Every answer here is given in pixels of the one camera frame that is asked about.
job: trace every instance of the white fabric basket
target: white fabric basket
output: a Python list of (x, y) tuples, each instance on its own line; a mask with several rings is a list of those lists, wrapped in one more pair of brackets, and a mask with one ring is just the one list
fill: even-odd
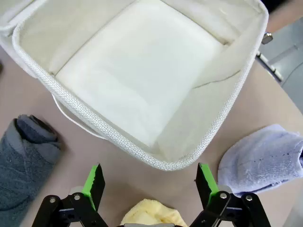
[(45, 0), (1, 0), (0, 3), (0, 46), (32, 77), (36, 77), (35, 74), (13, 48), (12, 34), (17, 24), (37, 9), (43, 1)]
[(258, 0), (49, 0), (12, 42), (78, 125), (177, 170), (226, 118), (267, 20)]

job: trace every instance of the washcloth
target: washcloth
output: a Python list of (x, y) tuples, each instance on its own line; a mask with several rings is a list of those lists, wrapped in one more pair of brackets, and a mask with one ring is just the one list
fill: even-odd
[(14, 119), (0, 141), (0, 226), (19, 226), (60, 154), (57, 136), (34, 116)]
[(144, 199), (135, 205), (122, 219), (125, 223), (155, 225), (160, 223), (173, 223), (187, 227), (177, 210), (168, 208), (155, 200)]
[(218, 183), (241, 196), (258, 193), (303, 176), (303, 137), (270, 125), (241, 139), (223, 156)]

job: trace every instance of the basket handle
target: basket handle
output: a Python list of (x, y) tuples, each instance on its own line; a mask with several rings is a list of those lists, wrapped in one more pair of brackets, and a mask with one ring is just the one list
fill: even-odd
[(62, 109), (62, 104), (56, 99), (56, 97), (52, 94), (53, 96), (53, 100), (55, 101), (58, 109), (60, 110), (60, 112), (71, 122), (73, 122), (74, 124), (78, 125), (80, 128), (84, 129), (85, 131), (87, 131), (89, 134), (98, 137), (100, 139), (106, 140), (106, 138), (104, 138), (103, 136), (100, 136), (98, 134), (96, 134), (91, 128), (89, 128), (88, 126), (84, 126), (78, 122), (76, 122), (74, 119), (72, 119), (63, 109)]

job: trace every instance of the green tape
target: green tape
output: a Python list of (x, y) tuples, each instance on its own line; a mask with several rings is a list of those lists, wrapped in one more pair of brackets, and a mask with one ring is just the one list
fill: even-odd
[(208, 167), (208, 164), (200, 164), (200, 167), (207, 181), (208, 187), (211, 190), (210, 197), (212, 197), (214, 194), (216, 194), (219, 191), (219, 188), (217, 186), (216, 181), (214, 180), (212, 171), (210, 171), (210, 168)]
[(91, 187), (92, 187), (92, 185), (94, 183), (94, 180), (95, 180), (97, 167), (98, 166), (93, 166), (91, 168), (89, 176), (87, 177), (87, 180), (86, 180), (86, 182), (84, 184), (84, 187), (83, 187), (83, 190), (82, 190), (82, 193), (89, 198), (89, 201), (90, 201), (94, 210), (96, 210), (96, 208), (95, 208), (95, 205), (93, 203), (93, 199), (91, 197), (90, 190), (91, 190)]

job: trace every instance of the yellow towel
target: yellow towel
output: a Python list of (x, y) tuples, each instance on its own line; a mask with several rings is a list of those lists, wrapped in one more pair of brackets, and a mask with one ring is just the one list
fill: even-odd
[(159, 223), (173, 223), (187, 227), (177, 210), (168, 208), (156, 200), (144, 199), (135, 205), (122, 219), (121, 225), (136, 223), (154, 225)]

